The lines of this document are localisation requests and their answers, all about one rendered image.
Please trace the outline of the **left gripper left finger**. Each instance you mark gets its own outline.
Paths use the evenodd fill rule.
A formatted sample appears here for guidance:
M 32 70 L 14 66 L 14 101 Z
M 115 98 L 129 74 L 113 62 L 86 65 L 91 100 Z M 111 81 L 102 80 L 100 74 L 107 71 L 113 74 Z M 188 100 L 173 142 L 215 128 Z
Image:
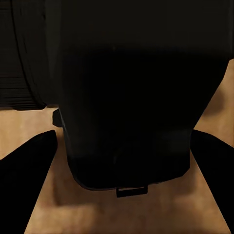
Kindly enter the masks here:
M 0 159 L 0 234 L 25 234 L 57 148 L 51 130 Z

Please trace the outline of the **digital camera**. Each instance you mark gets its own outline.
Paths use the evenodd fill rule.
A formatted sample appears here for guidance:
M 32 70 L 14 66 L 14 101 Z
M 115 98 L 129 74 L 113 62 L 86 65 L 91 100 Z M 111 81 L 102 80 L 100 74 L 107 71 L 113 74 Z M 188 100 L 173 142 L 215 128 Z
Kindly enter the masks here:
M 52 124 L 90 191 L 144 195 L 183 176 L 231 59 L 234 0 L 0 0 L 0 107 L 58 104 Z

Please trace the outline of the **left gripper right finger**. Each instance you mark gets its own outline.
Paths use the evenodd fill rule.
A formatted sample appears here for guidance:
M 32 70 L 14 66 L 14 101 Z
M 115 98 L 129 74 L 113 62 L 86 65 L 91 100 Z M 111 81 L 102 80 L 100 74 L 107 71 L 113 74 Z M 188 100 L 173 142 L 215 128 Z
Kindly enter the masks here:
M 190 149 L 234 234 L 234 148 L 209 133 L 192 130 Z

